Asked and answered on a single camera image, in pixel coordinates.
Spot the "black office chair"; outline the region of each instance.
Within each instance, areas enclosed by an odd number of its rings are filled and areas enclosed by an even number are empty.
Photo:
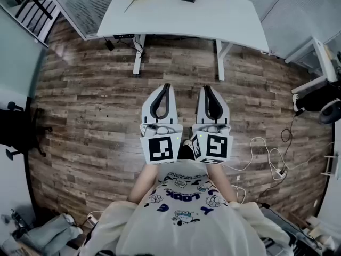
[[[31,121],[29,112],[25,112],[14,102],[9,102],[7,108],[8,110],[0,109],[0,144],[16,149],[13,152],[7,149],[7,157],[13,160],[13,156],[25,154],[32,148],[37,148],[45,157],[46,154],[41,150],[37,136],[44,135],[45,130],[52,132],[52,128],[36,126],[38,114],[43,110],[37,108]]]

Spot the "person's arm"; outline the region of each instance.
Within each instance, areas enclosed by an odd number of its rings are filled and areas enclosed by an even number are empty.
[[[159,166],[146,164],[130,192],[127,201],[139,204],[145,194],[153,187]]]
[[[233,190],[226,174],[220,164],[207,164],[208,177],[217,187],[227,202],[237,201],[236,191]]]

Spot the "shirt sleeve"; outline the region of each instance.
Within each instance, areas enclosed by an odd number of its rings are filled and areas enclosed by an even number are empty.
[[[96,226],[86,236],[77,255],[94,256],[102,250],[111,250],[115,253],[121,232],[136,207],[135,203],[127,201],[111,203],[101,215]]]
[[[230,202],[230,206],[256,230],[259,237],[273,239],[276,243],[283,246],[287,252],[286,255],[293,255],[289,247],[290,237],[288,234],[276,223],[265,217],[257,203],[239,204],[237,202]]]

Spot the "wooden floor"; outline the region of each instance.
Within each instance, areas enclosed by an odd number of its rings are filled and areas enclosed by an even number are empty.
[[[234,136],[228,165],[241,169],[249,162],[253,137],[266,138],[269,149],[285,151],[287,143],[280,134],[294,115],[290,90],[308,81],[306,70],[235,47],[225,58],[225,81],[220,82],[213,41],[148,36],[141,78],[134,78],[135,51],[113,42],[115,49],[110,52],[102,39],[83,41],[63,17],[50,35],[32,105],[45,109],[39,124],[53,127],[42,140],[46,158],[36,150],[29,154],[39,206],[68,212],[81,223],[89,212],[125,200],[144,164],[141,106],[164,83],[175,89],[184,127],[195,122],[197,94],[203,85],[211,85],[223,96],[230,107]],[[326,183],[320,172],[326,166],[323,154],[330,151],[325,146],[331,142],[331,133],[331,126],[320,125],[316,114],[306,112],[295,118],[288,165],[318,157],[289,171],[286,180],[260,201],[284,214],[292,211],[303,218],[314,214],[314,202],[320,200]],[[257,139],[254,145],[248,169],[226,168],[231,182],[247,191],[246,202],[278,183],[272,179],[263,142]],[[278,161],[278,155],[274,153],[272,159]]]

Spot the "white t-shirt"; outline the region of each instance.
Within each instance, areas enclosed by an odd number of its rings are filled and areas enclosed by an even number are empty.
[[[266,249],[260,237],[288,244],[289,237],[255,203],[226,202],[204,164],[179,161],[159,166],[152,192],[138,206],[112,203],[81,248],[81,256],[95,255],[103,247],[116,255],[261,256]],[[252,223],[266,233],[257,232]],[[115,238],[108,242],[110,234]],[[101,236],[102,241],[93,240]]]

